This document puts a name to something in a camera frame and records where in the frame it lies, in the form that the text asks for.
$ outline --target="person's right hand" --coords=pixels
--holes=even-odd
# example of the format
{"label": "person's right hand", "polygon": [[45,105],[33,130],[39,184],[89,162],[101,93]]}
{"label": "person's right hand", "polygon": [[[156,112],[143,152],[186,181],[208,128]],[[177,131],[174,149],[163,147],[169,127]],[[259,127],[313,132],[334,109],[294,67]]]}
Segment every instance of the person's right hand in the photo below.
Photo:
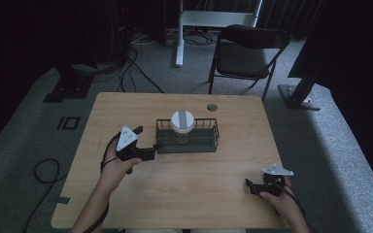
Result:
{"label": "person's right hand", "polygon": [[117,157],[117,143],[118,139],[115,139],[108,148],[108,153],[102,162],[106,165],[102,168],[101,177],[98,182],[98,185],[109,192],[113,192],[118,187],[119,183],[125,176],[125,173],[130,168],[142,162],[142,159],[139,157],[121,161]]}
{"label": "person's right hand", "polygon": [[[291,186],[289,178],[284,177],[284,179],[286,184]],[[293,193],[291,188],[286,186],[285,189],[292,194],[292,196],[295,196],[295,193]],[[279,197],[268,192],[261,192],[259,193],[259,196],[273,205],[278,213],[287,220],[292,232],[309,232],[304,215],[302,215],[302,212],[295,201],[285,192],[281,193]]]}

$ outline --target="dark wall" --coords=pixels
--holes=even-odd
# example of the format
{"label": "dark wall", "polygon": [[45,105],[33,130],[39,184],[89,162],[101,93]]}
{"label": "dark wall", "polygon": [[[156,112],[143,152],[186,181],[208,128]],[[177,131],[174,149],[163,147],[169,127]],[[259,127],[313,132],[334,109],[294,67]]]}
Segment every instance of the dark wall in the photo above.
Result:
{"label": "dark wall", "polygon": [[373,170],[373,1],[328,0],[289,75],[330,89]]}
{"label": "dark wall", "polygon": [[0,1],[0,131],[30,86],[50,67],[26,1]]}
{"label": "dark wall", "polygon": [[115,0],[0,0],[0,131],[50,68],[125,57],[121,22]]}

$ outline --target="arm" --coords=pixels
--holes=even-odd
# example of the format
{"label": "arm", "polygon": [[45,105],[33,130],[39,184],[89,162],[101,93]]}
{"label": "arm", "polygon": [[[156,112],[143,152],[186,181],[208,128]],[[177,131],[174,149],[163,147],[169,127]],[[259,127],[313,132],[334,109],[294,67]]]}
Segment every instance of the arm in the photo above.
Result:
{"label": "arm", "polygon": [[[114,148],[117,146],[118,140],[114,140],[110,146],[108,153],[103,163],[112,160],[102,169],[101,177],[99,178],[96,187],[89,196],[81,214],[72,227],[71,232],[84,232],[92,226],[104,213],[108,206],[112,192],[117,189],[119,183],[128,171],[134,165],[142,162],[140,158],[132,158],[126,161],[120,161],[117,158]],[[98,226],[95,232],[101,231],[102,224]]]}
{"label": "arm", "polygon": [[[285,177],[285,180],[286,184],[291,186],[291,182],[287,177]],[[291,188],[286,186],[285,189],[294,195]],[[279,197],[271,195],[268,192],[261,192],[259,195],[273,205],[278,213],[286,219],[293,233],[310,232],[304,215],[302,215],[298,205],[286,193],[283,192]]]}

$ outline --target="wire basket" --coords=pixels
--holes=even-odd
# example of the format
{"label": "wire basket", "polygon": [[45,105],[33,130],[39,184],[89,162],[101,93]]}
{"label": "wire basket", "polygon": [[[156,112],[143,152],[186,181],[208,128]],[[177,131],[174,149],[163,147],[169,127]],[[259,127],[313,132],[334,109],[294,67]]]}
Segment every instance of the wire basket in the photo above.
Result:
{"label": "wire basket", "polygon": [[194,128],[179,134],[171,128],[171,119],[156,120],[156,142],[161,144],[158,153],[215,152],[218,146],[217,120],[196,118]]}

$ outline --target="black stand base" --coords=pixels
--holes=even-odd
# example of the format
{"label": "black stand base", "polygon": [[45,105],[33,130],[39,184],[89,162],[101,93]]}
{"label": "black stand base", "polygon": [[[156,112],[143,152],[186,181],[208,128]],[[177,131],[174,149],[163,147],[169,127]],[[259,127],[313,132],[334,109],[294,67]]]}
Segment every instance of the black stand base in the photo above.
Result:
{"label": "black stand base", "polygon": [[293,91],[296,88],[296,85],[287,85],[287,84],[280,84],[278,85],[278,88],[280,89],[281,95],[284,98],[284,101],[286,102],[287,108],[289,109],[303,109],[303,110],[314,110],[319,111],[321,108],[317,104],[317,102],[314,99],[314,95],[312,92],[308,97],[301,103],[293,102],[291,100],[291,95]]}
{"label": "black stand base", "polygon": [[47,94],[44,103],[61,103],[63,99],[85,99],[89,92],[90,85],[93,81],[93,76],[79,78],[75,89],[62,88],[62,79],[59,79],[53,92]]}

